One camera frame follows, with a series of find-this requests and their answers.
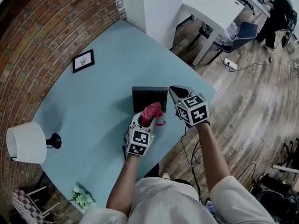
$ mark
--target picture frame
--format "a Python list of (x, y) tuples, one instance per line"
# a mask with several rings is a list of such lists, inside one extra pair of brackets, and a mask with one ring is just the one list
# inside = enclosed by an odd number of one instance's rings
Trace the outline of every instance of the picture frame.
[(73, 73), (94, 65), (93, 49), (73, 58)]

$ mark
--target black box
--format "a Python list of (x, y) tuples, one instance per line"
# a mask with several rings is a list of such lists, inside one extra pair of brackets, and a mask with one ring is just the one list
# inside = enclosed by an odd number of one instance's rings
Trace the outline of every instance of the black box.
[(167, 87), (133, 87), (134, 112), (139, 113), (148, 105), (160, 102), (162, 112), (166, 113), (167, 94)]

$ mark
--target black shirt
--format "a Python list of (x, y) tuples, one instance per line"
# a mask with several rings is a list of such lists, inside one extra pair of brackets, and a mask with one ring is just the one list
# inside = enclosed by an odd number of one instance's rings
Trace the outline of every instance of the black shirt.
[(276, 22), (285, 24), (287, 21), (287, 17), (290, 12), (293, 10), (292, 4), (290, 0), (273, 0), (273, 7), (271, 9), (271, 18)]

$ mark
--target flower bouquet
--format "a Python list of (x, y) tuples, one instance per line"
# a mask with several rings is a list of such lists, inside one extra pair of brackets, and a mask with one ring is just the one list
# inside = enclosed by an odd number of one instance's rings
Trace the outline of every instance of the flower bouquet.
[(92, 196), (86, 193), (83, 188), (80, 188), (78, 186), (74, 187), (73, 189), (73, 196), (71, 201), (74, 201), (83, 211), (83, 213), (85, 213), (87, 209), (96, 206), (96, 203), (93, 200)]

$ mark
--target white lampshade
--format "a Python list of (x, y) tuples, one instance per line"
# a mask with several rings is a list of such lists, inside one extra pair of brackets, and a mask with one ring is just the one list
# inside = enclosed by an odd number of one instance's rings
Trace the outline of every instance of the white lampshade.
[(42, 128), (35, 122), (9, 128), (6, 144), (14, 161), (41, 164), (46, 159), (46, 138)]

